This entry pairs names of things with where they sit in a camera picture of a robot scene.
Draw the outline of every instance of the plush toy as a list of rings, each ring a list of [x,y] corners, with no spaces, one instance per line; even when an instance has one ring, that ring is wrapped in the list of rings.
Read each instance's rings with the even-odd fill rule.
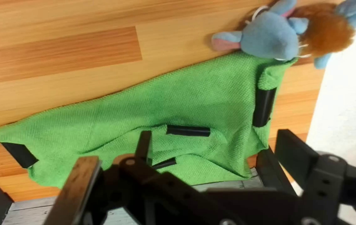
[[[325,68],[332,53],[349,47],[355,35],[356,0],[294,8],[296,0],[279,0],[269,10],[260,7],[242,31],[212,37],[215,50],[241,49],[262,58],[291,60],[313,57]]]

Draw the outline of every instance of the gray floor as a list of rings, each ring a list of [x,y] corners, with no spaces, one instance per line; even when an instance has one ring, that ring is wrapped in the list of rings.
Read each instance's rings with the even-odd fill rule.
[[[263,185],[257,176],[255,169],[252,169],[253,178],[247,181],[225,181],[211,184],[195,185],[198,191],[205,191],[209,188],[262,188]],[[31,201],[15,202],[9,209],[3,225],[41,225],[47,214],[52,209],[55,197],[41,198]],[[123,208],[108,212],[105,225],[135,225],[136,223],[124,211]]]

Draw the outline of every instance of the brown fur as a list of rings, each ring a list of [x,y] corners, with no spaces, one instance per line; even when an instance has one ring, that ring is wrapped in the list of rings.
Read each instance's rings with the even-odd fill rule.
[[[291,17],[309,19],[306,32],[299,36],[302,47],[301,55],[312,54],[320,57],[330,52],[339,52],[352,44],[355,29],[346,18],[334,13],[336,4],[319,3],[297,8]]]

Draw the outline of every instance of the wooden table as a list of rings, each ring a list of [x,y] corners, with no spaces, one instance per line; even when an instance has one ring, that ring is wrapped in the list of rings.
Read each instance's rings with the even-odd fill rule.
[[[210,50],[211,35],[242,27],[249,11],[269,3],[0,0],[0,126],[226,54]],[[278,128],[306,138],[322,75],[309,61],[288,70],[276,102],[271,145]],[[15,201],[59,192],[29,180],[1,145],[0,187]]]

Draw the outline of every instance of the green towel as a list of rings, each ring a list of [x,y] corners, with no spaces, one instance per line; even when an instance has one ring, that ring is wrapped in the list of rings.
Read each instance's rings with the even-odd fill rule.
[[[249,178],[246,158],[268,148],[269,124],[252,127],[256,86],[278,87],[294,61],[232,53],[2,126],[0,142],[24,144],[39,159],[29,176],[45,186],[62,187],[82,156],[97,155],[109,168],[135,151],[143,130],[153,134],[154,164],[176,157],[160,172],[190,185]],[[211,135],[166,134],[167,124],[210,127]]]

